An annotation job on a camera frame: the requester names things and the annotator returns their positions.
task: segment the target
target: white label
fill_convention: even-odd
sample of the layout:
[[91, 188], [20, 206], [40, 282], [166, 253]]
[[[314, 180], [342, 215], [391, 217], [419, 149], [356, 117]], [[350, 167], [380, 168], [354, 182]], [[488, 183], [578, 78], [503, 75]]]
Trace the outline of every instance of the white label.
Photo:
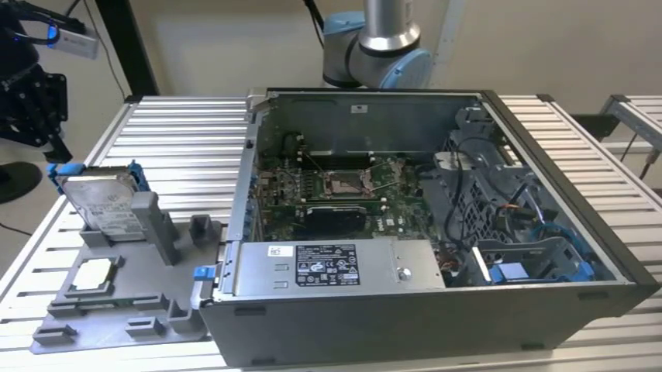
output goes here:
[[291, 257], [294, 255], [294, 246], [268, 246], [267, 256]]
[[368, 112], [368, 105], [352, 105], [351, 113], [352, 114], [366, 114]]

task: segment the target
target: blue tab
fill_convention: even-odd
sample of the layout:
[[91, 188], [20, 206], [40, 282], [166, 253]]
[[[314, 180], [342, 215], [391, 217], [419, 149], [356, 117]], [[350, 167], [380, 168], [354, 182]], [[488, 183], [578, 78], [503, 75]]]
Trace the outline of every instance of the blue tab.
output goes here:
[[529, 273], [519, 262], [501, 263], [499, 270], [507, 281], [514, 281], [517, 279], [529, 279]]
[[63, 164], [60, 169], [57, 169], [57, 164], [49, 164], [45, 167], [48, 173], [48, 179], [55, 184], [57, 193], [64, 195], [63, 186], [57, 183], [56, 176], [77, 176], [85, 170], [85, 165], [83, 163], [68, 163]]
[[577, 266], [577, 273], [573, 275], [571, 281], [591, 281], [594, 275], [593, 267], [586, 261], [582, 261]]
[[195, 281], [214, 281], [216, 278], [216, 267], [214, 266], [198, 266], [194, 269], [194, 280]]
[[490, 277], [493, 278], [493, 283], [501, 284], [506, 282], [503, 273], [501, 272], [499, 265], [494, 265], [490, 269]]
[[57, 175], [59, 176], [77, 176], [85, 170], [85, 165], [83, 163], [68, 163], [63, 164]]
[[128, 164], [128, 171], [133, 174], [137, 183], [139, 191], [149, 191], [149, 184], [147, 183], [145, 173], [143, 172], [143, 167], [136, 163], [135, 160]]

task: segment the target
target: barcode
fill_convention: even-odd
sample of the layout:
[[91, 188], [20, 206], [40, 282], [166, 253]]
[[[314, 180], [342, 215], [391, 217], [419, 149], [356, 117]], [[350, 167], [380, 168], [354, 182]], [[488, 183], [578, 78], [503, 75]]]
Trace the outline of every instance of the barcode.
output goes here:
[[129, 225], [129, 226], [124, 226], [124, 231], [127, 233], [139, 233], [140, 231], [143, 231], [143, 228], [140, 227], [140, 225]]

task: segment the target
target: floor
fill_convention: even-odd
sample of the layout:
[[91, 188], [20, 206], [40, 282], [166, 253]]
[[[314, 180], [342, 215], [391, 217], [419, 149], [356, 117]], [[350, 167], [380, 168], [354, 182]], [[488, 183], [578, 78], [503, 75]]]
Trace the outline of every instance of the floor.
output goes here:
[[[45, 169], [45, 162], [35, 163]], [[41, 179], [39, 186], [23, 198], [0, 204], [0, 222], [16, 229], [32, 233], [57, 199], [53, 184], [47, 178]], [[12, 265], [16, 255], [21, 251], [28, 236], [0, 228], [0, 277]]]

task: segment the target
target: white wall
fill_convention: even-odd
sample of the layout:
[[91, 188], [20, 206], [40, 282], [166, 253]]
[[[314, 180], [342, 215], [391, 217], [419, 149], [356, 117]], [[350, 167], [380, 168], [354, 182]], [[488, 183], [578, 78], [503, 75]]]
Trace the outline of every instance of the white wall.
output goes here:
[[[435, 50], [447, 0], [415, 0], [423, 47]], [[323, 16], [362, 0], [318, 0]], [[133, 0], [162, 94], [243, 95], [248, 88], [316, 87], [322, 49], [302, 0]]]
[[[29, 0], [35, 5], [64, 12], [71, 0]], [[111, 61], [115, 63], [115, 71], [120, 82], [124, 84], [127, 94], [129, 93], [127, 81], [112, 49], [104, 23], [96, 9], [95, 1], [87, 0], [92, 15], [99, 27], [101, 37], [107, 40], [111, 51]], [[92, 28], [83, 3], [79, 4], [72, 16]], [[33, 35], [45, 35], [45, 27], [33, 22], [24, 22], [25, 31]], [[104, 49], [99, 45], [96, 60], [51, 50], [45, 46], [37, 46], [40, 64], [47, 72], [65, 74], [69, 120], [63, 123], [67, 132], [64, 142], [73, 154], [75, 161], [83, 161], [96, 141], [108, 127], [112, 117], [120, 108], [123, 97], [112, 79], [108, 62], [105, 61]], [[44, 155], [33, 150], [15, 148], [3, 144], [0, 146], [0, 164], [15, 161], [44, 161]]]
[[549, 93], [570, 112], [595, 112], [611, 94], [662, 92], [662, 1], [464, 2], [438, 86]]

